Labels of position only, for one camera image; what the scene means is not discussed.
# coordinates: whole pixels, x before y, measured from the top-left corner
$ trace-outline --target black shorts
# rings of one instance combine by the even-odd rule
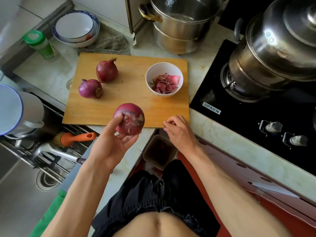
[[[161,179],[142,170],[124,182],[94,218],[93,237],[111,237],[137,215],[152,211],[179,217],[199,236],[216,236],[220,228],[189,172],[176,159]]]

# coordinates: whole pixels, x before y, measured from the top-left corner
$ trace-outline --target cleaning brush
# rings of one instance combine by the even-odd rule
[[[84,133],[80,135],[74,136],[72,133],[59,133],[57,134],[54,139],[51,141],[51,144],[56,147],[69,147],[75,141],[82,142],[82,141],[93,141],[97,137],[97,133]]]

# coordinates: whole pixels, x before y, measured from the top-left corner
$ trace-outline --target sink drain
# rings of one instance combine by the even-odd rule
[[[60,170],[57,167],[54,167],[53,170],[57,174],[60,174]],[[36,185],[42,191],[51,191],[56,188],[59,183],[43,171],[39,171],[36,177]]]

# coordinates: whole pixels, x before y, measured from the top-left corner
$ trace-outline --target peeled onion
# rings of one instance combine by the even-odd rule
[[[108,83],[117,78],[119,71],[114,64],[114,61],[116,61],[116,58],[112,58],[108,61],[101,61],[98,63],[96,71],[97,77],[101,83]]]
[[[116,131],[123,135],[138,135],[145,123],[142,109],[133,103],[125,103],[116,109],[113,118],[121,113],[123,114],[123,120],[116,127]]]
[[[82,82],[78,88],[79,94],[84,98],[97,99],[102,94],[102,85],[95,79],[82,79]]]

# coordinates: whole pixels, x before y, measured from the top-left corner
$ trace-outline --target stove knob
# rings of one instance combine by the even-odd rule
[[[296,135],[290,138],[290,143],[294,146],[307,146],[308,138],[305,135]]]
[[[265,129],[271,133],[281,132],[282,126],[283,125],[280,122],[272,122],[266,125]]]

